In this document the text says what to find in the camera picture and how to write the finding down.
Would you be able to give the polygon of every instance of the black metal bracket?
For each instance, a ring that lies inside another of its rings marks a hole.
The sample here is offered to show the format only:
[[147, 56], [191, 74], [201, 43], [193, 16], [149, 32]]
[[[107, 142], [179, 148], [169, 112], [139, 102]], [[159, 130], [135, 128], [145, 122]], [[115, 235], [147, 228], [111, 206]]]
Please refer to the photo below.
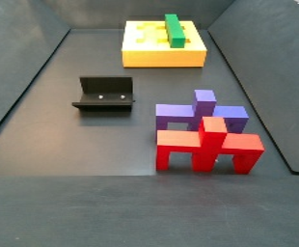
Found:
[[131, 110], [132, 77], [81, 76], [83, 97], [72, 106], [80, 110]]

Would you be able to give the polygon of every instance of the building block structure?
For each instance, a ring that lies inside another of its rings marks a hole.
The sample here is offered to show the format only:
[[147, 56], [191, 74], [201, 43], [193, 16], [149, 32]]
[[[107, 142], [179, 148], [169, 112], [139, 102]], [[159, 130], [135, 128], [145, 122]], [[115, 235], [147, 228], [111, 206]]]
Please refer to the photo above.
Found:
[[203, 117], [199, 131], [157, 131], [157, 171], [168, 169], [172, 151], [192, 153], [195, 172], [211, 172], [217, 155], [232, 154], [236, 173], [248, 174], [264, 146], [256, 134], [228, 133], [223, 118]]
[[165, 28], [171, 48], [184, 48], [185, 36], [176, 14], [165, 14]]
[[248, 115], [243, 106], [217, 106], [212, 90], [195, 90], [192, 105], [156, 105], [156, 130], [168, 129], [168, 123], [187, 123], [196, 131], [203, 116], [224, 118], [227, 130], [243, 133]]
[[205, 45], [192, 21], [179, 21], [185, 42], [183, 48], [169, 47], [164, 21], [127, 21], [123, 42], [125, 68], [203, 67]]

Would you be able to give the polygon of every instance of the toy block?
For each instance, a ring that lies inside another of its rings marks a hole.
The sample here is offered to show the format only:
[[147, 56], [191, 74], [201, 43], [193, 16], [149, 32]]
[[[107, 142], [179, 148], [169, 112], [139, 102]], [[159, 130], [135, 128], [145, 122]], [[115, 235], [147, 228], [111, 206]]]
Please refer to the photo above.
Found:
[[212, 171], [217, 155], [232, 154], [236, 173], [248, 174], [264, 152], [264, 146], [255, 134], [228, 133], [223, 118], [203, 117], [197, 132], [157, 131], [157, 170], [168, 168], [168, 156], [172, 151], [192, 153], [195, 172]]
[[256, 154], [264, 152], [259, 135], [228, 133], [221, 146], [223, 154]]
[[185, 36], [176, 14], [165, 14], [165, 28], [171, 48], [184, 48]]
[[227, 135], [221, 146], [221, 153], [233, 154], [233, 165], [237, 174], [248, 174], [260, 155], [264, 152], [264, 146], [260, 138], [255, 134]]
[[227, 127], [223, 118], [203, 117], [199, 126], [199, 138], [201, 143], [201, 153], [199, 159], [200, 166], [197, 172], [211, 172], [216, 157], [221, 150], [221, 145], [227, 137]]
[[168, 123], [189, 123], [193, 119], [191, 105], [156, 105], [156, 129], [167, 129]]
[[203, 116], [212, 116], [216, 105], [216, 98], [212, 90], [195, 90], [192, 109], [195, 119], [188, 124], [188, 130], [196, 131]]
[[216, 106], [212, 116], [224, 118], [228, 132], [243, 133], [248, 120], [243, 106]]
[[195, 116], [212, 116], [216, 105], [213, 90], [195, 90], [192, 109]]
[[199, 152], [199, 133], [177, 130], [157, 130], [156, 170], [168, 169], [168, 157], [172, 151]]
[[185, 44], [171, 48], [164, 21], [127, 21], [123, 42], [125, 68], [203, 67], [205, 45], [192, 21], [179, 21]]
[[72, 106], [80, 110], [131, 110], [132, 78], [129, 76], [80, 77], [83, 96]]

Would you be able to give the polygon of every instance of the gray floor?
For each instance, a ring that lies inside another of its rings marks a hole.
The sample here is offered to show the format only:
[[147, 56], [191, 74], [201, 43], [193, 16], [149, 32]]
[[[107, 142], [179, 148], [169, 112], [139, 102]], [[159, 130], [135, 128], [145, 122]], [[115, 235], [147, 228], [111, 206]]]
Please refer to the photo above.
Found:
[[[123, 69], [121, 34], [71, 32], [0, 128], [0, 246], [299, 246], [299, 177], [207, 32], [203, 69]], [[95, 74], [133, 77], [129, 116], [71, 106]], [[191, 103], [193, 89], [247, 109], [267, 148], [248, 176], [228, 156], [193, 174], [185, 154], [155, 172], [155, 104]]]

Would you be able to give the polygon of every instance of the dark gray wall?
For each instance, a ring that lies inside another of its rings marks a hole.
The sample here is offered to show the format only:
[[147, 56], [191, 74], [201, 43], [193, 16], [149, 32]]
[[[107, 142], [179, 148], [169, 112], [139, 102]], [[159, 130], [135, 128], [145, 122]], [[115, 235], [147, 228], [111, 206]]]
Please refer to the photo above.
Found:
[[299, 5], [292, 0], [237, 0], [208, 31], [299, 172]]
[[41, 2], [0, 0], [0, 121], [68, 30]]
[[123, 28], [127, 20], [175, 13], [207, 28], [235, 0], [43, 0], [72, 28]]

